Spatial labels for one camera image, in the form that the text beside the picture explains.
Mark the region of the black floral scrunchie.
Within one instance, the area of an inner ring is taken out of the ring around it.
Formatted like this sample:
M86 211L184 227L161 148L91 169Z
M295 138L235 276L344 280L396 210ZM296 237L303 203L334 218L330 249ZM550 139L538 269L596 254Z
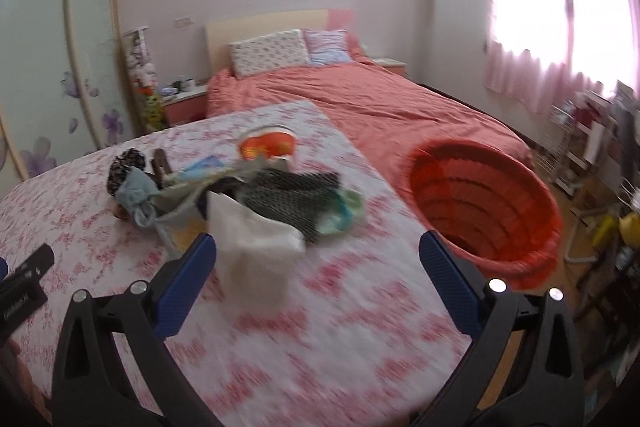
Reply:
M145 155L136 148L125 150L112 161L106 181L106 191L114 196L119 187L125 182L132 168L144 170L146 166Z

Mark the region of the white paper bag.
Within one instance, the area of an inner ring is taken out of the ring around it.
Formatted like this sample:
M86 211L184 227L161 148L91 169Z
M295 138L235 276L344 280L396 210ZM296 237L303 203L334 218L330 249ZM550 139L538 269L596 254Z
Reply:
M214 192L207 194L207 223L224 298L243 308L285 303L290 277L306 255L303 234Z

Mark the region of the light blue sock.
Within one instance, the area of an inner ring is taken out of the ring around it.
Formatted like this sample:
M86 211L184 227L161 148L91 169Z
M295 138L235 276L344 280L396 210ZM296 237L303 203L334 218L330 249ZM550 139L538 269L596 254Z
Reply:
M132 167L115 192L115 199L138 228L152 228L157 217L152 199L160 191L156 183L142 170Z

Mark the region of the pink floral table cloth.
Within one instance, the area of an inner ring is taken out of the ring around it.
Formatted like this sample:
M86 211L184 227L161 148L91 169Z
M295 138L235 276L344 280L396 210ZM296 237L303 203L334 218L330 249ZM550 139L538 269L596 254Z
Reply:
M379 426L430 403L468 349L422 268L423 225L349 139L308 102L282 103L134 140L181 168L238 157L243 132L280 124L296 136L294 166L333 170L360 193L352 231L309 248L288 274L248 260L203 287L167 346L228 426ZM55 255L47 303L15 334L34 384L49 392L58 334L77 289L117 294L154 277L160 238L114 216L106 193L114 148L18 184L1 202L1 254L18 265Z

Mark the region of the red plastic laundry basket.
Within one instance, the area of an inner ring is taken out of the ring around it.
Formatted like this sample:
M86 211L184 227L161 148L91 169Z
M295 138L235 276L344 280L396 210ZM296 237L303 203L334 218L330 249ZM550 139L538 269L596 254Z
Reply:
M521 161L475 141L431 141L410 156L408 183L421 217L485 277L528 291L555 271L562 216Z

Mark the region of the yellow bag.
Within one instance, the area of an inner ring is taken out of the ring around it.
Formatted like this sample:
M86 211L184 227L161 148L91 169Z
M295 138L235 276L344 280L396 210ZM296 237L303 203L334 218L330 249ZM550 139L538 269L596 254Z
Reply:
M626 246L638 251L640 248L640 216L638 213L631 212L620 219L620 236Z

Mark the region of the brown hair claw clip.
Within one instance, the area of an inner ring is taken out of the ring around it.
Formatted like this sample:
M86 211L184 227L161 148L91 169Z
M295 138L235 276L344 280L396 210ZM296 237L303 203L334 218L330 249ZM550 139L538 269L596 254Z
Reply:
M156 150L154 150L153 156L151 158L151 168L153 171L153 179L156 183L156 186L159 190L161 190L164 187L168 176L170 176L172 173L172 169L169 165L166 152L162 148L157 148Z

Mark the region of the green cloth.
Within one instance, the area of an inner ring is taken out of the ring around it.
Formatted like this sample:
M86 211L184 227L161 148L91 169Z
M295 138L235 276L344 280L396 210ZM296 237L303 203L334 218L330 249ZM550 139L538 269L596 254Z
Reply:
M321 237L337 236L350 231L364 218L366 201L348 188L339 188L331 195L329 204L320 212L317 231Z

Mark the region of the clear tube of plush toys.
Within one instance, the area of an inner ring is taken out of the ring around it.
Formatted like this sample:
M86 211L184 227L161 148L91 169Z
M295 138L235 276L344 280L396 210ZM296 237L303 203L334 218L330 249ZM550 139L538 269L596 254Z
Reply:
M166 129L167 119L145 31L145 26L139 27L126 32L122 38L134 101L144 130L151 133Z

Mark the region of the pink left nightstand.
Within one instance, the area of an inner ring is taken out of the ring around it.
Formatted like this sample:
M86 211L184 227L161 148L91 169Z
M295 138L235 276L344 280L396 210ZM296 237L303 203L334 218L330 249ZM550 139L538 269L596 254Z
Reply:
M163 101L163 109L170 127L190 124L206 118L207 86L202 84L191 91L181 92Z

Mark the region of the pink nightstand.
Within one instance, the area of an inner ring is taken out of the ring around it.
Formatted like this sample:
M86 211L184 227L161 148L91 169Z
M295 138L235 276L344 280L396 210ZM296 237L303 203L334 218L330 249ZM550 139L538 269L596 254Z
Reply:
M163 101L163 109L170 127L190 124L206 118L207 86L202 84L191 91L181 92Z
M372 62L384 68L387 72L392 72L393 74L402 77L407 76L407 65L404 62L393 60L388 57L377 57L374 58Z

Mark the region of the red instant noodle cup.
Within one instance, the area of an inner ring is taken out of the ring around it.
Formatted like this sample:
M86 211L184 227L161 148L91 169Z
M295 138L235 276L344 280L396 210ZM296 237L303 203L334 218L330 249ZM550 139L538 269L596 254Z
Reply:
M238 150L244 160L284 162L286 168L295 164L297 136L288 127L267 124L245 131L239 139Z

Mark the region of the pink right nightstand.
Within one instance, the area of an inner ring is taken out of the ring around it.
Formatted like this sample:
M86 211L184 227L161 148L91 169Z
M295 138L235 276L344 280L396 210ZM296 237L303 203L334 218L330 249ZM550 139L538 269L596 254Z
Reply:
M393 60L388 57L377 57L374 58L372 62L384 68L387 72L392 72L393 74L402 77L407 76L407 65L404 62Z

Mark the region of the white floral pillow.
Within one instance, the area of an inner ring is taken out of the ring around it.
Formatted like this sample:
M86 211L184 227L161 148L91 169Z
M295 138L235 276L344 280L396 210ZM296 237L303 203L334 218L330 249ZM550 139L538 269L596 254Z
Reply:
M256 76L277 69L308 66L310 57L303 31L290 29L229 44L235 76Z

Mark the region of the pink striped pillow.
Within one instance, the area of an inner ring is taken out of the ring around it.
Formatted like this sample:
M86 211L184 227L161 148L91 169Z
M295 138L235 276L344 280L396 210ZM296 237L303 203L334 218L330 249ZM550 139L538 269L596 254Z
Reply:
M312 66L346 64L352 61L345 29L305 29L304 37Z

